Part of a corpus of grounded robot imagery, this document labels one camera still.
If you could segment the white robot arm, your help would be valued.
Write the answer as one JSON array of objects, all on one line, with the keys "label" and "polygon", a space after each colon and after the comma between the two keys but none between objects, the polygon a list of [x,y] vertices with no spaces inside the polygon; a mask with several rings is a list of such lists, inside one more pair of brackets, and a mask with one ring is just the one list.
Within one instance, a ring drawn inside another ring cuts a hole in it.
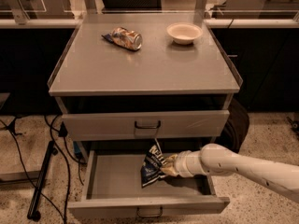
[{"label": "white robot arm", "polygon": [[217,144],[182,151],[165,160],[161,170],[167,175],[187,178],[236,173],[299,203],[299,167],[295,165],[239,155]]}]

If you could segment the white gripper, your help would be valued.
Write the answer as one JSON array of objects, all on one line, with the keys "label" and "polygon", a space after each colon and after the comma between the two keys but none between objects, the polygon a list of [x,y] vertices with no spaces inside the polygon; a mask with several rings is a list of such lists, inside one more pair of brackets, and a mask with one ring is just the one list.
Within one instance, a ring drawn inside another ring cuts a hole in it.
[{"label": "white gripper", "polygon": [[199,151],[183,151],[178,155],[173,154],[165,159],[165,164],[160,170],[166,175],[193,177],[203,173]]}]

